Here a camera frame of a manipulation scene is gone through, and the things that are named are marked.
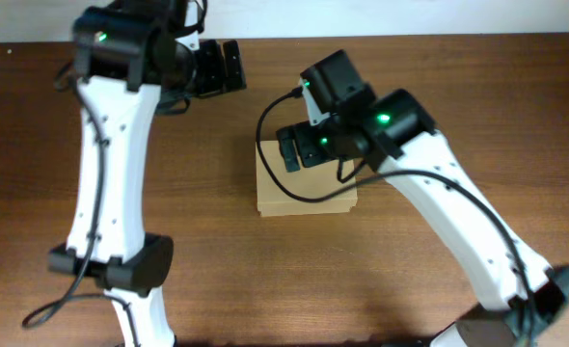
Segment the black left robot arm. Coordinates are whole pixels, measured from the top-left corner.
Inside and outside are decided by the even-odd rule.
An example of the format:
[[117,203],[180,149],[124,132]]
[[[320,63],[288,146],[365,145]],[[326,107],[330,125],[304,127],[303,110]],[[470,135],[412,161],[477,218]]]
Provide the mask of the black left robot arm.
[[143,185],[152,121],[177,116],[195,98],[245,88],[233,40],[200,40],[203,1],[115,1],[73,23],[73,60],[62,69],[81,106],[75,215],[51,271],[91,278],[110,301],[127,346],[173,346],[163,285],[170,237],[144,228]]

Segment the cardboard box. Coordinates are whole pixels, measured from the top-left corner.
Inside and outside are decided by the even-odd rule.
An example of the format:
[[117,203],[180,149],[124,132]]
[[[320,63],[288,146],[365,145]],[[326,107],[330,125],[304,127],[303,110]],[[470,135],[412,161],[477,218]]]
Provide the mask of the cardboard box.
[[[287,190],[295,195],[319,198],[344,186],[337,180],[337,161],[288,173],[277,141],[262,141],[261,147],[275,176]],[[357,205],[356,189],[319,203],[294,200],[274,183],[258,155],[256,155],[256,164],[257,211],[261,217],[347,213]]]

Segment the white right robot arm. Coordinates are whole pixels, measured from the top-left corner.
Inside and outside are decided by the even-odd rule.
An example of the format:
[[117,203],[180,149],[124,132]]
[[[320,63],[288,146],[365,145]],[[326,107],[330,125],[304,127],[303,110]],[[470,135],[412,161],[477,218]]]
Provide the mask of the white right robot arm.
[[467,275],[476,305],[433,345],[532,346],[569,307],[569,264],[550,264],[509,227],[411,93],[377,96],[344,51],[306,68],[293,93],[308,117],[278,131],[286,169],[361,159],[414,205]]

